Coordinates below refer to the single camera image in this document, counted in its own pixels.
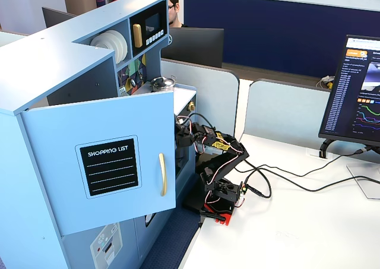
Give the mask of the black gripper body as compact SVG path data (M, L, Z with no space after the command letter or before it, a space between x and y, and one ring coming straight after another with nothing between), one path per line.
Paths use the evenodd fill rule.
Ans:
M176 124L175 125L175 141L177 148L190 147L198 138L198 131L196 130L198 124L191 123L187 126Z

